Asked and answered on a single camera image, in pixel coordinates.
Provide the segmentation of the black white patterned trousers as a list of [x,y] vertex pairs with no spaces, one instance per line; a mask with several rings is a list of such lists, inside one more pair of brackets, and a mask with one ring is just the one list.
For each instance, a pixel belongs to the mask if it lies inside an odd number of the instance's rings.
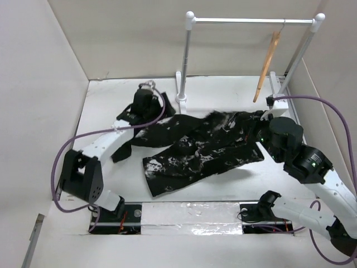
[[213,111],[204,118],[196,118],[177,114],[170,107],[162,119],[137,131],[111,157],[113,162],[127,159],[132,146],[163,148],[162,152],[142,160],[153,197],[264,160],[257,143],[245,141],[243,121],[252,112]]

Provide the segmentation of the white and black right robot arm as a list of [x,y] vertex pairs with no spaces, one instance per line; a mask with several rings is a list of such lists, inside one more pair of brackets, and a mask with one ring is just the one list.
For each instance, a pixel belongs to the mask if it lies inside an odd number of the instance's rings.
[[260,112],[243,121],[246,140],[260,142],[283,171],[312,191],[333,212],[326,216],[274,191],[265,192],[253,208],[243,213],[254,221],[284,218],[297,222],[326,237],[341,253],[356,258],[356,196],[345,186],[331,161],[317,148],[303,144],[303,128],[288,117],[269,116]]

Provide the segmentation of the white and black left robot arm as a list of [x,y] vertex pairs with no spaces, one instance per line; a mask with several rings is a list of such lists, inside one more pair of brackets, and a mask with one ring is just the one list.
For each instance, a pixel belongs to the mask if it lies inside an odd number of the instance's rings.
[[76,198],[105,210],[111,221],[124,216],[124,198],[106,190],[102,167],[123,145],[134,138],[137,131],[155,124],[169,111],[170,101],[166,93],[154,86],[139,85],[133,102],[120,113],[111,128],[79,151],[69,150],[59,180],[60,188]]

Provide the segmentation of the wooden clothes hanger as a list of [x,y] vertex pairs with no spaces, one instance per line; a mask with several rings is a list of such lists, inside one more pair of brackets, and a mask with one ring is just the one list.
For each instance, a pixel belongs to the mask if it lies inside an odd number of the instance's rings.
[[265,60],[264,60],[263,66],[262,66],[262,70],[261,70],[261,73],[260,73],[260,76],[259,76],[259,81],[258,81],[256,90],[255,90],[253,103],[255,103],[257,101],[257,99],[258,99],[258,97],[260,95],[261,88],[263,86],[265,77],[266,77],[267,72],[269,70],[269,67],[270,67],[273,55],[275,53],[275,50],[276,50],[276,48],[278,46],[278,43],[280,41],[281,32],[282,32],[284,27],[285,27],[285,23],[283,23],[283,26],[279,31],[274,31],[272,33],[272,38],[271,38],[271,41],[269,43],[269,48],[267,50],[266,57],[265,57]]

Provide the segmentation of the silver foil tape strip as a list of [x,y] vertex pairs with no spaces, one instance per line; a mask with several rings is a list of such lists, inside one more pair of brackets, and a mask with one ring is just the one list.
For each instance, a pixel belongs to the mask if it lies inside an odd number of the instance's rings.
[[238,202],[143,203],[143,235],[241,235]]

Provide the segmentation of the white metal clothes rack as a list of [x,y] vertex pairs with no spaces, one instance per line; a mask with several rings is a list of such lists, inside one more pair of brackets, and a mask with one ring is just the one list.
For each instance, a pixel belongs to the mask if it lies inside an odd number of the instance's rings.
[[187,111],[186,79],[188,75],[253,75],[260,76],[272,34],[260,26],[307,27],[308,36],[291,56],[291,77],[302,60],[315,33],[325,20],[324,13],[311,19],[285,18],[207,18],[192,11],[185,16],[185,46],[182,68],[176,72],[177,96],[181,113]]

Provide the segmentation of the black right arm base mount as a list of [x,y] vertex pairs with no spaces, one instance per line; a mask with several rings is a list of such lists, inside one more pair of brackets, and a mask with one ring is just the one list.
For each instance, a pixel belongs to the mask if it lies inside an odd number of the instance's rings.
[[242,222],[242,231],[247,234],[288,232],[293,230],[291,221],[275,216],[264,216],[257,203],[240,203],[237,218]]

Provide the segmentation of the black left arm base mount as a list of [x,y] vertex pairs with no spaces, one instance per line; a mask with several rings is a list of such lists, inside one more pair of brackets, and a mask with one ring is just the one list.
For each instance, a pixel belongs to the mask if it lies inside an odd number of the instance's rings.
[[101,208],[98,223],[92,229],[97,212],[94,208],[91,211],[89,233],[93,235],[140,235],[142,203],[127,203],[124,207],[123,215],[118,219],[112,212]]

